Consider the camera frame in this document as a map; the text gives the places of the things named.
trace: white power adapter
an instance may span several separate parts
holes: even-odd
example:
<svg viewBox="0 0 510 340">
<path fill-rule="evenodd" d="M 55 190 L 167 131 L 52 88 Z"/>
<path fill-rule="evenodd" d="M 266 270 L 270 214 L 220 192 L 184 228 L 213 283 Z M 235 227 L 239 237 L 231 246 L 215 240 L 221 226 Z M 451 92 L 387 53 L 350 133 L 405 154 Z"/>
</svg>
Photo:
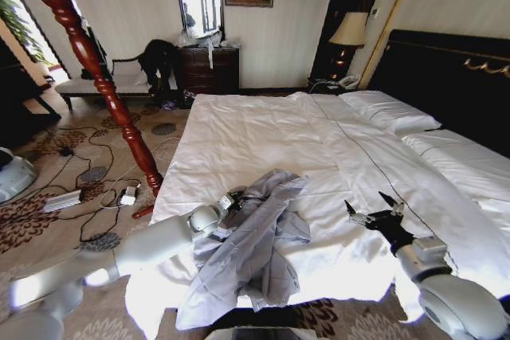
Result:
<svg viewBox="0 0 510 340">
<path fill-rule="evenodd" d="M 124 195 L 120 198 L 121 205 L 134 205 L 136 201 L 136 188 L 128 186 Z"/>
</svg>

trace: white duvet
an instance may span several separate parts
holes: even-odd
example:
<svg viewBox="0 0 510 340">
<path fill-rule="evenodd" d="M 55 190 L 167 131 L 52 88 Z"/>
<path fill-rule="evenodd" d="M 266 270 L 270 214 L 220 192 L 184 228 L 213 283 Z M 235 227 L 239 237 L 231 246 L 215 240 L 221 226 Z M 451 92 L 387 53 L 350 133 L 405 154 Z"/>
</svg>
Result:
<svg viewBox="0 0 510 340">
<path fill-rule="evenodd" d="M 406 200 L 404 227 L 436 233 L 460 277 L 495 296 L 510 293 L 510 244 L 500 228 L 396 136 L 361 118 L 340 98 L 199 95 L 155 203 L 152 222 L 216 201 L 281 168 L 310 182 L 291 205 L 309 224 L 310 244 L 282 244 L 300 292 L 289 304 L 319 298 L 380 300 L 395 282 L 409 320 L 422 313 L 418 289 L 377 232 L 348 222 L 343 200 L 360 213 L 385 209 L 378 191 Z M 132 276 L 126 305 L 147 338 L 164 309 L 179 307 L 197 274 L 189 251 Z M 249 307 L 241 297 L 239 307 Z"/>
</svg>

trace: carved wooden post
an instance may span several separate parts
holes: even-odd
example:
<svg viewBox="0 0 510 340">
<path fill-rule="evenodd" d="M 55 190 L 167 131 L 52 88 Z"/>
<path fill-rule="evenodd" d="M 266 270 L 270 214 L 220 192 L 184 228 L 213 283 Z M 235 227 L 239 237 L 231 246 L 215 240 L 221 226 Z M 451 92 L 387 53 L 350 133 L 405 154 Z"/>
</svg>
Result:
<svg viewBox="0 0 510 340">
<path fill-rule="evenodd" d="M 133 125 L 126 106 L 117 96 L 113 81 L 107 78 L 109 76 L 102 73 L 94 44 L 81 27 L 81 19 L 74 9 L 73 3 L 71 0 L 42 1 L 51 8 L 55 14 L 55 19 L 64 26 L 69 35 L 73 52 L 94 78 L 94 85 L 98 92 L 103 95 L 112 118 L 121 127 L 122 136 L 131 148 L 136 163 L 145 173 L 147 183 L 156 196 L 163 177 L 158 173 L 154 158 L 143 141 L 139 130 Z"/>
</svg>

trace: carpet pattern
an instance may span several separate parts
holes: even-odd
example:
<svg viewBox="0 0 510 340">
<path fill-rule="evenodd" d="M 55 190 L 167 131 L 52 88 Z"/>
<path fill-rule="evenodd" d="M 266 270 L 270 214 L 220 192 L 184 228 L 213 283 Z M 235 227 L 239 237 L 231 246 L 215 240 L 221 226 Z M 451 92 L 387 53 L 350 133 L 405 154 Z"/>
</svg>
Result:
<svg viewBox="0 0 510 340">
<path fill-rule="evenodd" d="M 168 138 L 180 137 L 188 111 L 159 110 L 139 100 L 129 100 L 128 106 L 147 145 L 153 148 L 159 144 L 153 153 L 164 175 L 179 143 L 178 139 Z M 59 154 L 62 147 L 72 149 L 73 154 L 67 157 Z M 108 192 L 134 162 L 120 129 L 100 102 L 80 104 L 73 114 L 63 115 L 58 125 L 34 136 L 15 152 L 35 165 L 39 177 L 21 196 L 0 205 L 0 321 L 8 315 L 9 280 L 23 268 L 72 248 L 92 251 L 114 248 L 127 235 L 147 226 L 150 216 L 133 220 L 131 214 L 154 203 L 138 167 L 115 185 L 115 193 Z M 141 186 L 134 206 L 125 206 L 119 212 L 100 209 L 102 197 L 104 204 L 115 203 L 123 188 L 138 184 Z M 82 189 L 81 204 L 52 213 L 42 212 L 47 198 L 76 188 Z M 86 289 L 83 303 L 65 319 L 65 338 L 143 338 L 124 308 L 126 283 L 124 278 L 110 287 Z M 405 316 L 392 290 L 379 303 L 321 299 L 257 314 L 234 310 L 211 328 L 182 332 L 175 329 L 175 316 L 175 310 L 166 311 L 158 339 L 204 339 L 215 328 L 236 325 L 310 328 L 330 339 L 447 338 L 429 319 L 412 325 L 400 323 Z"/>
</svg>

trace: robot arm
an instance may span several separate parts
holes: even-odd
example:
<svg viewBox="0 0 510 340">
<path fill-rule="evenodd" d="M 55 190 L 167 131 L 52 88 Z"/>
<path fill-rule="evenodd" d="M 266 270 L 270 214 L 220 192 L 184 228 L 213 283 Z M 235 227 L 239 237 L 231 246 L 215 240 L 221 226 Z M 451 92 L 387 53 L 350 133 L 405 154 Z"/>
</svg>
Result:
<svg viewBox="0 0 510 340">
<path fill-rule="evenodd" d="M 403 205 L 381 192 L 392 210 L 358 214 L 347 201 L 351 221 L 380 231 L 391 252 L 420 289 L 419 303 L 429 318 L 454 340 L 498 339 L 508 329 L 500 302 L 485 288 L 451 275 L 446 244 L 436 236 L 415 238 L 402 226 Z"/>
<path fill-rule="evenodd" d="M 10 285 L 11 316 L 0 324 L 0 339 L 60 339 L 62 319 L 81 303 L 83 285 L 107 285 L 177 255 L 213 233 L 239 207 L 240 194 L 233 190 L 216 204 L 150 225 L 112 250 L 73 250 L 27 268 Z"/>
</svg>

